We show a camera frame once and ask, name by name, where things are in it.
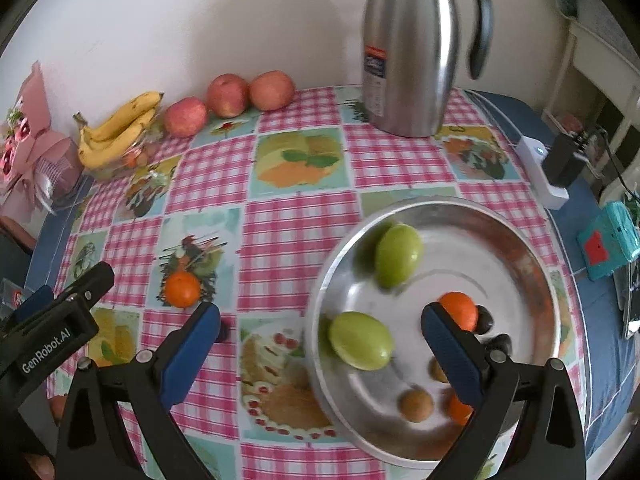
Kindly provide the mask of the dark plum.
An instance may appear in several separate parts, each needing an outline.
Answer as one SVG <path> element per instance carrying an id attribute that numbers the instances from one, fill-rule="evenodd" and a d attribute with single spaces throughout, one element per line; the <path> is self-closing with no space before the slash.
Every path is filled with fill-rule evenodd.
<path id="1" fill-rule="evenodd" d="M 477 321 L 474 328 L 474 333 L 476 333 L 477 335 L 485 335 L 494 327 L 494 318 L 484 306 L 477 306 L 476 310 Z"/>
<path id="2" fill-rule="evenodd" d="M 216 344 L 222 344 L 229 339 L 230 326 L 226 321 L 221 321 L 219 325 L 218 335 L 215 339 Z"/>
<path id="3" fill-rule="evenodd" d="M 487 341 L 485 347 L 489 350 L 499 350 L 506 356 L 512 356 L 512 339 L 508 334 L 499 334 L 490 341 Z"/>

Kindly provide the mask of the brown kiwi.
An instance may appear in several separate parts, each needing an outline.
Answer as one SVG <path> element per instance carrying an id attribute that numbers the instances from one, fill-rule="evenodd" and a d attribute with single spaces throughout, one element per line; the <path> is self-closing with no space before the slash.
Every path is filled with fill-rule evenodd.
<path id="1" fill-rule="evenodd" d="M 433 358 L 430 361 L 430 365 L 428 366 L 428 371 L 430 372 L 431 378 L 436 380 L 436 382 L 440 382 L 441 384 L 447 385 L 449 380 L 442 370 L 442 367 L 439 365 L 439 362 Z"/>
<path id="2" fill-rule="evenodd" d="M 408 422 L 424 422 L 434 412 L 432 396 L 421 389 L 406 391 L 399 399 L 399 411 Z"/>

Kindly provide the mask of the orange tangerine with stem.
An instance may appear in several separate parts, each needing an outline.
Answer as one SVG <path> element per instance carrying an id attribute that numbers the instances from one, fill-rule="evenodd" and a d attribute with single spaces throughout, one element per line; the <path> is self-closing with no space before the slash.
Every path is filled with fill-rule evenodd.
<path id="1" fill-rule="evenodd" d="M 471 297 L 463 292 L 446 292 L 438 302 L 462 330 L 474 332 L 480 314 Z"/>

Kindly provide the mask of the green mango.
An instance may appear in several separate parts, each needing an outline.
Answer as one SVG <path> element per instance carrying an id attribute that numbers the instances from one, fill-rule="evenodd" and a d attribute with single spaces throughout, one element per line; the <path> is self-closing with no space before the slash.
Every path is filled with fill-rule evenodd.
<path id="1" fill-rule="evenodd" d="M 329 327 L 334 352 L 357 370 L 382 370 L 392 358 L 395 343 L 388 328 L 365 313 L 348 311 L 337 315 Z"/>
<path id="2" fill-rule="evenodd" d="M 375 248 L 374 276 L 382 288 L 408 281 L 422 261 L 424 244 L 419 232 L 405 223 L 391 226 Z"/>

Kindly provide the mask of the clear glass mug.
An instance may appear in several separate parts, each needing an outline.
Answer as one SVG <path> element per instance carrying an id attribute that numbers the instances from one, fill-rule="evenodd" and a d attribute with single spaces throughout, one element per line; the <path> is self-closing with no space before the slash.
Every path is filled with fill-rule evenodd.
<path id="1" fill-rule="evenodd" d="M 24 289 L 7 278 L 0 283 L 0 320 L 8 318 L 24 300 Z"/>

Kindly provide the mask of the pink flower bouquet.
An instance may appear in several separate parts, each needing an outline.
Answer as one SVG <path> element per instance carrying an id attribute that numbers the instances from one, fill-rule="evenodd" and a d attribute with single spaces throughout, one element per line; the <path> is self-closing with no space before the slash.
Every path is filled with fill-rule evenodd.
<path id="1" fill-rule="evenodd" d="M 29 222 L 37 210 L 54 214 L 77 188 L 84 167 L 77 145 L 52 128 L 39 63 L 32 64 L 1 124 L 1 214 Z"/>

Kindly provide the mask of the yellow banana bunch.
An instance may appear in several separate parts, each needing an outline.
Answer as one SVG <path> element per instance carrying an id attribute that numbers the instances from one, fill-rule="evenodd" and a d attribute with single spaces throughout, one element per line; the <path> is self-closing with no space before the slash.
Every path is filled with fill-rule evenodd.
<path id="1" fill-rule="evenodd" d="M 88 170 L 97 170 L 122 157 L 152 124 L 164 95 L 149 91 L 122 104 L 97 127 L 90 127 L 85 117 L 73 118 L 79 128 L 78 158 Z"/>

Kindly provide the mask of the clear plastic fruit box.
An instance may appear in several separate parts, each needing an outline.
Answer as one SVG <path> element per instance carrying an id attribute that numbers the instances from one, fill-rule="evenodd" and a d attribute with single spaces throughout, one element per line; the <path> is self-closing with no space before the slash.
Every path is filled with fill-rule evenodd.
<path id="1" fill-rule="evenodd" d="M 114 162 L 99 169 L 90 170 L 89 174 L 96 180 L 104 181 L 125 177 L 138 168 L 148 166 L 160 150 L 160 144 L 163 143 L 164 137 L 163 119 L 157 118 L 119 159 L 115 159 Z"/>

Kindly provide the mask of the fruit pattern checkered tablecloth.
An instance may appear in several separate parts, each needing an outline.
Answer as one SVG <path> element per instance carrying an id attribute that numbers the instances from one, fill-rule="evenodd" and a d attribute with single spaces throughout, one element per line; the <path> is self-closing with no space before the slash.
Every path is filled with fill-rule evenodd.
<path id="1" fill-rule="evenodd" d="M 639 383 L 612 278 L 591 281 L 587 185 L 550 211 L 516 149 L 551 131 L 524 103 L 454 90 L 442 128 L 408 139 L 364 118 L 355 86 L 296 94 L 272 113 L 212 119 L 166 139 L 148 166 L 88 182 L 47 218 L 26 283 L 62 292 L 98 262 L 113 286 L 99 331 L 47 379 L 93 404 L 81 367 L 116 372 L 191 316 L 185 276 L 228 333 L 183 400 L 180 434 L 216 479 L 419 479 L 473 414 L 433 375 L 422 327 L 443 301 L 509 359 L 561 360 L 585 448 L 598 448 Z"/>

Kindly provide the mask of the round steel tray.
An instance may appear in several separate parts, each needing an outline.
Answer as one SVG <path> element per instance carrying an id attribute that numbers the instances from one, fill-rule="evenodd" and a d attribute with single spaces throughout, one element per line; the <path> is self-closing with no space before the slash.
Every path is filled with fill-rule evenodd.
<path id="1" fill-rule="evenodd" d="M 375 249 L 400 224 L 416 229 L 424 255 L 405 283 L 386 289 L 374 276 Z M 334 248 L 310 293 L 312 391 L 342 438 L 386 464 L 436 466 L 461 431 L 447 413 L 450 396 L 482 398 L 483 341 L 434 310 L 447 292 L 489 312 L 490 334 L 510 337 L 514 362 L 542 365 L 558 355 L 559 308 L 546 266 L 512 223 L 463 198 L 413 198 L 370 214 Z M 358 370 L 333 349 L 330 326 L 346 312 L 369 315 L 392 336 L 379 370 Z"/>

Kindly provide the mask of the teal toy box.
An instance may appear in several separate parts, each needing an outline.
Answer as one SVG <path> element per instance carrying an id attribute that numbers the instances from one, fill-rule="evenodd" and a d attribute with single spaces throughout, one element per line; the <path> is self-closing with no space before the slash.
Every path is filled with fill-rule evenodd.
<path id="1" fill-rule="evenodd" d="M 627 207 L 609 202 L 577 235 L 591 281 L 611 276 L 639 257 L 639 231 Z"/>

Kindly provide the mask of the red apple left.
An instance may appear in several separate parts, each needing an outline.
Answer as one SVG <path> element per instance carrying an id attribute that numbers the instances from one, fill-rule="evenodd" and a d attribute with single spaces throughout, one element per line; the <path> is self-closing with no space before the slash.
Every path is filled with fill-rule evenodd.
<path id="1" fill-rule="evenodd" d="M 166 110 L 165 130 L 176 138 L 190 138 L 202 130 L 207 122 L 207 107 L 198 98 L 184 98 Z"/>

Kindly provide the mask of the black power adapter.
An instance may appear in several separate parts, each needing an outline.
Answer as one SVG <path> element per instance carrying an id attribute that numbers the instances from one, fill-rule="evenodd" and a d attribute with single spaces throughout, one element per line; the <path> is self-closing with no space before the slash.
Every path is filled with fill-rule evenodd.
<path id="1" fill-rule="evenodd" d="M 559 133 L 542 162 L 549 182 L 558 188 L 569 188 L 589 162 L 585 153 L 587 139 L 582 133 Z"/>

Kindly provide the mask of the white power strip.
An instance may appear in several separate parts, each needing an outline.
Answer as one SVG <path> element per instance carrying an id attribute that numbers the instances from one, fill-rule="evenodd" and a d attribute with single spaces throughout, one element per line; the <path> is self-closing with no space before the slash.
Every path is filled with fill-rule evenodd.
<path id="1" fill-rule="evenodd" d="M 548 150 L 541 141 L 522 136 L 515 148 L 518 158 L 525 169 L 528 180 L 541 205 L 546 209 L 560 210 L 570 199 L 566 188 L 552 185 L 544 170 L 542 162 L 548 155 Z"/>

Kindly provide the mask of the steel thermos jug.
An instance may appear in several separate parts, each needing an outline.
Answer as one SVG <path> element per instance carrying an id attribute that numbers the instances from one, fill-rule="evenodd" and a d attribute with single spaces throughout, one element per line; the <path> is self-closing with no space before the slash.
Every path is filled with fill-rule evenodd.
<path id="1" fill-rule="evenodd" d="M 491 0 L 475 0 L 469 74 L 484 70 L 494 31 Z M 367 0 L 362 99 L 369 122 L 394 136 L 434 136 L 444 121 L 459 55 L 456 0 Z"/>

